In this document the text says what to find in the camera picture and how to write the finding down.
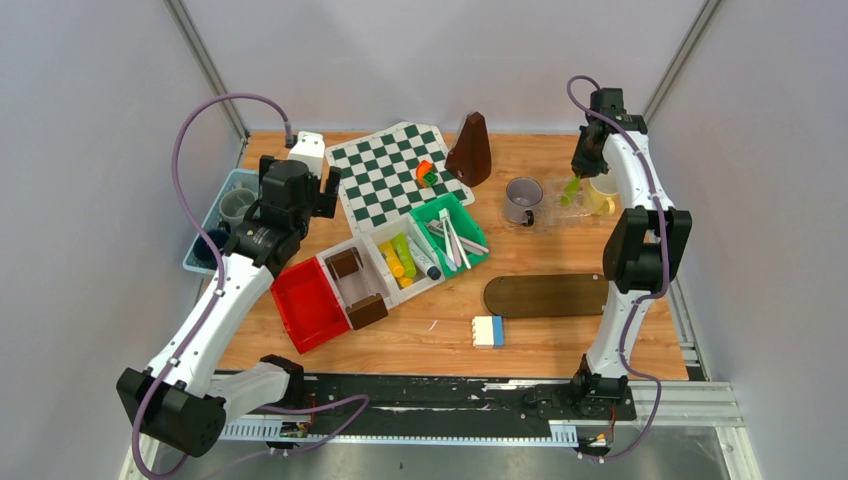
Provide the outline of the cream mug yellow handle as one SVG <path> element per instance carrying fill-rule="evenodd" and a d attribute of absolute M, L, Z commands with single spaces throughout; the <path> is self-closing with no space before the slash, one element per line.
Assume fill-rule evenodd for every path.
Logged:
<path fill-rule="evenodd" d="M 589 178 L 584 186 L 584 209 L 594 216 L 611 216 L 617 211 L 618 188 L 612 173 Z"/>

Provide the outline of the purple mug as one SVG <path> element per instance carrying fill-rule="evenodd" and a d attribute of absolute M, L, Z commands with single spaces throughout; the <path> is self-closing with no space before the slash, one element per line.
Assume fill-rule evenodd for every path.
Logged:
<path fill-rule="evenodd" d="M 506 185 L 505 198 L 516 204 L 531 207 L 542 202 L 544 191 L 536 180 L 529 177 L 517 177 Z"/>

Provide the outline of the yellow toothpaste tube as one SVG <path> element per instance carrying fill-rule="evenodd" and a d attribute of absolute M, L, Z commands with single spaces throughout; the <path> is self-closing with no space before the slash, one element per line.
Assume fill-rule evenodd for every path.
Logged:
<path fill-rule="evenodd" d="M 378 245 L 378 249 L 382 254 L 392 275 L 397 279 L 403 278 L 406 274 L 406 270 L 403 264 L 401 263 L 392 244 L 389 241 L 384 242 Z"/>

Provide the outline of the white toothbrush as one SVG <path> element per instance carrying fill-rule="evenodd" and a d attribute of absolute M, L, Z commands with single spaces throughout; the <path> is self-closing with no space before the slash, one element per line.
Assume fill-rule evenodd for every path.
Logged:
<path fill-rule="evenodd" d="M 454 270 L 457 271 L 459 268 L 470 269 L 470 260 L 468 259 L 459 236 L 455 231 L 447 208 L 443 208 L 439 211 L 439 221 L 446 243 L 447 258 L 453 264 Z"/>

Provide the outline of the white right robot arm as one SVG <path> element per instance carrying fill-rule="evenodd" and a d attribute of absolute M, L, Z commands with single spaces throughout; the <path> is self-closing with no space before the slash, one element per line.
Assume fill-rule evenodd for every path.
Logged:
<path fill-rule="evenodd" d="M 665 193 L 647 125 L 627 113 L 622 90 L 596 88 L 584 112 L 572 170 L 581 179 L 612 175 L 622 204 L 602 256 L 609 290 L 600 330 L 570 392 L 575 411 L 592 418 L 627 398 L 631 350 L 650 305 L 675 278 L 693 221 Z"/>

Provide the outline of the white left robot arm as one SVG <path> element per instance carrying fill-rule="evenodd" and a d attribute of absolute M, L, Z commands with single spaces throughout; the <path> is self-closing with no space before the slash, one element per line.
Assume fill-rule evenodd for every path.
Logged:
<path fill-rule="evenodd" d="M 213 377 L 246 314 L 299 251 L 310 220 L 334 216 L 342 170 L 332 167 L 323 179 L 316 163 L 264 156 L 258 178 L 260 196 L 233 230 L 200 303 L 144 370 L 126 369 L 116 385 L 137 432 L 191 457 L 206 454 L 244 414 L 266 404 L 293 413 L 306 400 L 302 368 L 278 355 Z"/>

